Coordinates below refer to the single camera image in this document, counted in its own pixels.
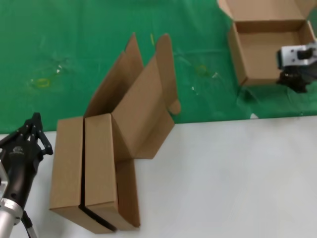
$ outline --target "green cloth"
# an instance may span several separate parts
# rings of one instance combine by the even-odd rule
[[[306,95],[238,87],[229,26],[216,0],[2,0],[0,132],[33,112],[46,131],[58,119],[81,116],[132,32],[144,63],[153,39],[171,35],[182,103],[177,123],[316,115],[315,85]]]

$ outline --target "open cardboard box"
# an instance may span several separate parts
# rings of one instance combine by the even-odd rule
[[[143,67],[133,34],[85,115],[58,122],[50,209],[96,234],[139,227],[133,159],[155,156],[180,110],[169,35]]]
[[[316,0],[218,0],[231,19],[228,41],[240,85],[278,81],[276,53],[315,40],[308,18]]]

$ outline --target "white table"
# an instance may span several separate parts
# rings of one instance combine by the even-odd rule
[[[48,210],[46,156],[26,206],[39,236],[317,236],[317,117],[180,124],[153,160],[135,163],[140,230],[97,236]],[[27,238],[22,224],[11,237]]]

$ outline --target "cardboard edge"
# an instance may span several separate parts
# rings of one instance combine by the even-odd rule
[[[243,56],[242,46],[239,39],[237,27],[235,24],[231,25],[230,31],[228,32],[228,43],[230,47],[231,57],[235,70],[236,77],[240,86],[244,85],[247,78],[246,61]]]
[[[133,81],[135,81],[144,69],[142,56],[135,32],[132,33],[127,45],[125,46],[125,53],[129,58]]]
[[[116,200],[112,116],[85,118],[85,206]]]
[[[77,206],[53,208],[50,211],[72,221],[94,234],[110,234],[114,231],[99,224]]]
[[[178,99],[174,55],[170,35],[163,34],[158,39],[156,43],[156,58],[165,104],[172,114],[180,114],[181,104]]]
[[[295,3],[305,19],[309,17],[313,9],[317,6],[316,0],[295,0]]]
[[[174,126],[173,118],[165,110],[153,127],[148,139],[142,144],[141,149],[137,153],[137,158],[153,159]]]
[[[140,226],[140,211],[134,160],[117,163],[115,170],[119,214],[137,228]]]
[[[134,231],[137,228],[126,221],[117,209],[117,205],[114,202],[107,202],[95,205],[86,206],[98,216],[102,217],[120,231]]]
[[[309,44],[315,40],[315,33],[310,21],[305,21],[298,31],[302,45]]]
[[[223,13],[225,13],[227,16],[233,19],[233,15],[231,13],[227,0],[217,0],[217,3],[219,8],[223,11]]]
[[[83,148],[83,117],[62,119],[57,122],[55,153],[52,169],[52,181],[50,188],[50,209],[65,206],[78,206],[81,202],[81,170],[82,170],[82,148]],[[64,159],[72,163],[71,170],[65,170]],[[60,178],[72,178],[72,189]],[[69,204],[65,197],[70,197]]]

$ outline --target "cardboard box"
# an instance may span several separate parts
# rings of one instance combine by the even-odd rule
[[[218,0],[233,24],[228,41],[240,85],[278,81],[276,53],[283,46],[315,40],[306,19],[316,0]]]
[[[60,120],[57,125],[50,210],[95,234],[115,227],[85,209],[82,187],[83,117]]]
[[[170,37],[143,67],[132,35],[85,115],[58,122],[50,209],[97,234],[139,227],[133,159],[155,156],[180,110]]]

